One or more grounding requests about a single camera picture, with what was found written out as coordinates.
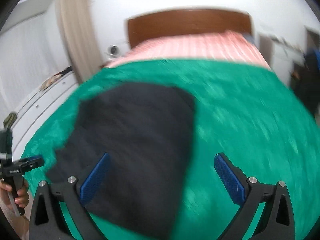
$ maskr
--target beige curtain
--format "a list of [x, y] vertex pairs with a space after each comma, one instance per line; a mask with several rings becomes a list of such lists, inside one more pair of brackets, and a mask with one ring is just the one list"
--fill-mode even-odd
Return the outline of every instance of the beige curtain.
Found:
[[57, 0], [61, 34], [73, 69], [82, 83], [97, 73], [102, 65], [94, 35], [88, 0]]

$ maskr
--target black handle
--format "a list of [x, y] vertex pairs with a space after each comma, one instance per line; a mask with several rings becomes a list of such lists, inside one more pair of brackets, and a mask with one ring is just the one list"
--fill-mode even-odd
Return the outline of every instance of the black handle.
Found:
[[25, 214], [24, 208], [19, 207], [18, 204], [15, 203], [15, 199], [18, 197], [17, 191], [23, 186], [23, 177], [6, 177], [4, 178], [4, 182], [9, 184], [12, 187], [12, 191], [8, 192], [8, 196], [16, 217], [23, 216]]

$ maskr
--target curtain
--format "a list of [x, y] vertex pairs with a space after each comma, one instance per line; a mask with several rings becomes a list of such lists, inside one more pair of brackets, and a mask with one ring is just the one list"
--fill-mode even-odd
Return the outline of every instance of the curtain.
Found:
[[97, 73], [103, 64], [94, 35], [88, 0], [57, 0], [60, 29], [78, 82]]
[[57, 66], [50, 50], [44, 15], [26, 20], [0, 35], [0, 126], [19, 110]]

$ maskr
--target white dresser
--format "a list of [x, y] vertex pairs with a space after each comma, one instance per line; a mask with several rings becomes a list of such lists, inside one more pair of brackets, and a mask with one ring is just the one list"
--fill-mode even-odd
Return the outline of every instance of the white dresser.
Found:
[[77, 87], [74, 73], [69, 72], [45, 91], [39, 91], [23, 106], [12, 126], [13, 160], [21, 158], [26, 144], [34, 133]]
[[278, 78], [288, 87], [294, 63], [304, 65], [303, 53], [273, 41], [270, 37], [260, 36], [259, 51]]

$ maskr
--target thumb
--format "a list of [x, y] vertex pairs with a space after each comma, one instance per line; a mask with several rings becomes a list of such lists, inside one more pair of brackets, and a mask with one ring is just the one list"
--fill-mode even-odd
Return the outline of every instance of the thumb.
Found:
[[6, 191], [12, 191], [12, 187], [3, 181], [0, 181], [0, 189], [4, 189]]

